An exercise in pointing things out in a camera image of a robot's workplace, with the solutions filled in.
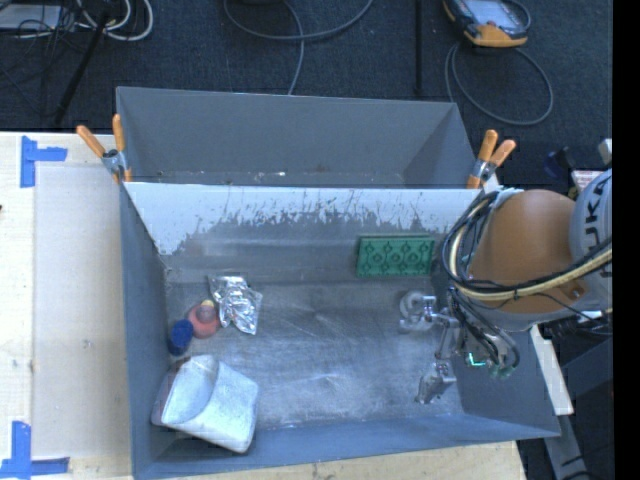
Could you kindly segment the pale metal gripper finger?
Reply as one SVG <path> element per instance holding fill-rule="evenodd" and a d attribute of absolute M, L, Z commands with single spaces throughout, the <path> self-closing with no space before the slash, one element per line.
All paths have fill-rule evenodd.
<path fill-rule="evenodd" d="M 400 299 L 399 310 L 398 332 L 401 334 L 426 332 L 448 323 L 448 315 L 439 306 L 438 298 L 419 290 L 405 293 Z"/>
<path fill-rule="evenodd" d="M 451 364 L 447 361 L 436 361 L 420 378 L 415 401 L 423 405 L 430 404 L 441 397 L 456 381 Z"/>

